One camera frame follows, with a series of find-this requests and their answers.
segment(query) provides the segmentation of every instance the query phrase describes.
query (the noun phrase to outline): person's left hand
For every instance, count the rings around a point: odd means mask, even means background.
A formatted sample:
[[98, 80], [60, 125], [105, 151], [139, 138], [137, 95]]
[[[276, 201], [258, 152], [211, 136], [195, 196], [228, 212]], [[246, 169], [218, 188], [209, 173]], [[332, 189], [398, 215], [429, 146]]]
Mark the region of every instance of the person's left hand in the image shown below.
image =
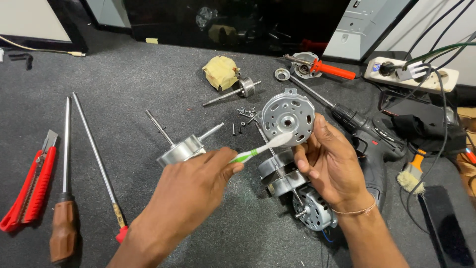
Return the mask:
[[151, 267], [157, 266], [219, 206], [228, 180], [244, 168], [243, 163], [228, 164], [235, 156], [236, 151], [223, 147], [166, 166], [149, 204], [130, 225], [116, 256], [122, 254], [122, 247], [140, 247], [137, 250], [147, 254], [142, 258], [147, 258]]

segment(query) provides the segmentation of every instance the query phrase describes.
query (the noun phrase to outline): black tool handle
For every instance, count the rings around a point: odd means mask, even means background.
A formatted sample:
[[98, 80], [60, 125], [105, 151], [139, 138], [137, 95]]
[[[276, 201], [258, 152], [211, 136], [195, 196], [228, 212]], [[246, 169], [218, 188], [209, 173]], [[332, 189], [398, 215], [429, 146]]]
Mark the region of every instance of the black tool handle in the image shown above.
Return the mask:
[[367, 150], [364, 157], [359, 158], [360, 167], [364, 172], [367, 190], [375, 197], [377, 206], [382, 211], [385, 193], [387, 192], [387, 173], [383, 154], [378, 151]]

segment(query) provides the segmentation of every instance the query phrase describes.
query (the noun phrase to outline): yellow sticky note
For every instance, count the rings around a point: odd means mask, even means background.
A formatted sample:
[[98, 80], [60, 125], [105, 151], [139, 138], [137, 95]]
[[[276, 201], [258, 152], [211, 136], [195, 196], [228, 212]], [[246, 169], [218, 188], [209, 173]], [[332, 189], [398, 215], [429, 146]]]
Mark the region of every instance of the yellow sticky note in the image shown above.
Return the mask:
[[157, 38], [146, 38], [146, 43], [149, 43], [149, 44], [158, 44], [158, 40]]
[[214, 57], [202, 69], [208, 82], [217, 90], [220, 86], [222, 90], [228, 89], [238, 81], [236, 74], [239, 68], [232, 59], [225, 56]]

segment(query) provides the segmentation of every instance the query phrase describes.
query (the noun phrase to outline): red utility knife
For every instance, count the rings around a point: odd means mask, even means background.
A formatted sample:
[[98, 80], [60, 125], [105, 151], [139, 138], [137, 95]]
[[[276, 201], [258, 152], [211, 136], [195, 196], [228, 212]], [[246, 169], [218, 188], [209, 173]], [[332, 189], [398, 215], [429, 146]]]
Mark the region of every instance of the red utility knife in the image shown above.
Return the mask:
[[17, 200], [0, 222], [0, 229], [12, 232], [19, 226], [38, 218], [50, 182], [56, 154], [58, 134], [49, 130], [43, 147], [36, 153]]

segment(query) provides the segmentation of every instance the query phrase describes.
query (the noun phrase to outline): toothbrush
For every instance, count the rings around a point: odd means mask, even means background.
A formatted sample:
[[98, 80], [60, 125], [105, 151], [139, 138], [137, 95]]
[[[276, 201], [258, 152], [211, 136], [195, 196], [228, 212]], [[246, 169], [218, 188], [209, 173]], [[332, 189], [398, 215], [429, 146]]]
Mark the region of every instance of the toothbrush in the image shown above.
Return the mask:
[[267, 145], [261, 146], [260, 148], [253, 149], [248, 152], [240, 153], [237, 155], [237, 157], [233, 158], [233, 160], [230, 161], [230, 163], [238, 163], [242, 162], [245, 163], [248, 161], [250, 158], [268, 150], [269, 148], [274, 148], [274, 147], [279, 147], [287, 142], [289, 142], [293, 138], [292, 133], [283, 133], [278, 136], [276, 136], [274, 139], [269, 141]]

